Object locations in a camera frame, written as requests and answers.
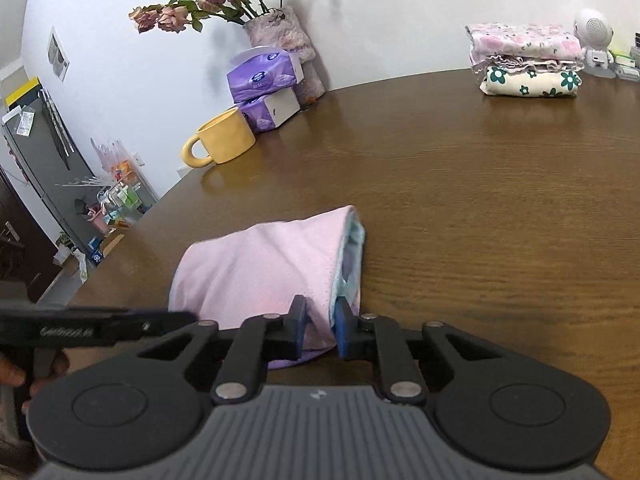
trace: finger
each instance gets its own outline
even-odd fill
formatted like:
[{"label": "finger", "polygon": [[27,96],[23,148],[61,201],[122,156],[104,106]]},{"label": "finger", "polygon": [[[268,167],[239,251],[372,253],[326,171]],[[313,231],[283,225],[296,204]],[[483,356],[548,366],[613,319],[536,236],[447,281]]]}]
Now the finger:
[{"label": "finger", "polygon": [[56,355],[55,359],[53,359],[53,363],[51,364],[51,371],[55,377],[62,377],[69,370],[69,358],[66,356],[64,352],[60,352]]},{"label": "finger", "polygon": [[0,384],[22,386],[25,379],[26,374],[23,370],[7,359],[0,359]]},{"label": "finger", "polygon": [[31,387],[29,388],[29,395],[31,397],[33,397],[35,394],[37,394],[40,389],[47,383],[50,383],[51,381],[53,381],[55,379],[55,377],[53,376],[49,376],[46,379],[39,379],[37,381],[35,381]]}]

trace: flower vase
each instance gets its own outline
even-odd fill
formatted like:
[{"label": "flower vase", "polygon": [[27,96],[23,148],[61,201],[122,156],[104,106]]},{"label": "flower vase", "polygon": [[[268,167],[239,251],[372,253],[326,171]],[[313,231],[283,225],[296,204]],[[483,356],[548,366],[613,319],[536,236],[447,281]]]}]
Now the flower vase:
[{"label": "flower vase", "polygon": [[267,14],[246,22],[244,30],[251,46],[273,46],[298,54],[305,78],[293,90],[302,107],[309,106],[324,94],[324,85],[311,63],[316,51],[291,7],[271,9]]}]

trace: tissue pack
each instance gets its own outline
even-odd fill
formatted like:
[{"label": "tissue pack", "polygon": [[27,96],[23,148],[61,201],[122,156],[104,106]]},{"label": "tissue pack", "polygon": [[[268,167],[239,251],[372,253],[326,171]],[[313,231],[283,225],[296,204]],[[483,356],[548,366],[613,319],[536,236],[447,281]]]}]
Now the tissue pack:
[{"label": "tissue pack", "polygon": [[283,88],[240,105],[240,111],[254,134],[276,129],[298,110],[300,104],[291,88]]},{"label": "tissue pack", "polygon": [[226,75],[235,103],[291,87],[302,78],[298,56],[285,50],[253,56]]}]

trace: wood grain surface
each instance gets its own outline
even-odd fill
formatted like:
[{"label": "wood grain surface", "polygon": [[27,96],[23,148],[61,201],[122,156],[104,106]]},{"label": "wood grain surface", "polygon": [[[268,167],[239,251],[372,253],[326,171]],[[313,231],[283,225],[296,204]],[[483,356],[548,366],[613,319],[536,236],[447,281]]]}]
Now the wood grain surface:
[{"label": "wood grain surface", "polygon": [[[329,92],[236,160],[191,171],[74,304],[165,306],[190,244],[353,204],[364,311],[408,328],[441,319],[585,378],[612,409],[598,466],[636,480],[639,96],[585,76],[576,99],[487,97],[471,71]],[[328,356],[271,378],[354,374],[367,380]]]}]

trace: cup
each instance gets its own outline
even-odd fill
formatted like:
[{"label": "cup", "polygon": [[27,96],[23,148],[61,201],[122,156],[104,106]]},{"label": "cup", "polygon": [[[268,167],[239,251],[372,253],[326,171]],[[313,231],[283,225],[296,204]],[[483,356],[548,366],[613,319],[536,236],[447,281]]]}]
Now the cup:
[{"label": "cup", "polygon": [[[197,158],[191,150],[200,141],[209,156]],[[255,137],[242,112],[237,107],[214,117],[198,128],[196,134],[182,147],[182,160],[192,168],[203,168],[215,162],[228,162],[255,144]]]}]

